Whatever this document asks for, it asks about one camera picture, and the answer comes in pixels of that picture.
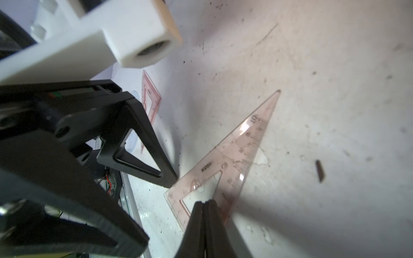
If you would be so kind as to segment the tall pink set square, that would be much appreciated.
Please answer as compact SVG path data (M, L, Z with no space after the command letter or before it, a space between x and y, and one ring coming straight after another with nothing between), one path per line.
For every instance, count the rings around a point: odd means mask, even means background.
M184 198L201 189L216 175L220 178L213 200L217 202L223 220L228 219L254 163L280 95L280 90L275 91L165 192L165 199L182 231L186 230L192 211L184 203Z

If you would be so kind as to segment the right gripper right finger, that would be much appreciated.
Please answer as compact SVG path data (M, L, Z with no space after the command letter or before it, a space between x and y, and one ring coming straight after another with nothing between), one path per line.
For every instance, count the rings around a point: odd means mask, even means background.
M205 254L207 258L236 258L216 201L205 203Z

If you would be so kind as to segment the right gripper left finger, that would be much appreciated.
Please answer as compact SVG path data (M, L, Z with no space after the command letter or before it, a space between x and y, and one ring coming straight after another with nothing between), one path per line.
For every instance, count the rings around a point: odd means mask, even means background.
M203 215L204 204L196 202L182 243L175 255L176 258L204 258L205 257L205 223Z

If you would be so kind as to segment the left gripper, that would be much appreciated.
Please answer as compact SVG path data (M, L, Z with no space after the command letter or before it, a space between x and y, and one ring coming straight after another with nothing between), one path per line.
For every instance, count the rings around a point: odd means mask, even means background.
M149 236L70 152L92 139L102 166L177 181L142 103L113 81L1 86L1 256L147 250Z

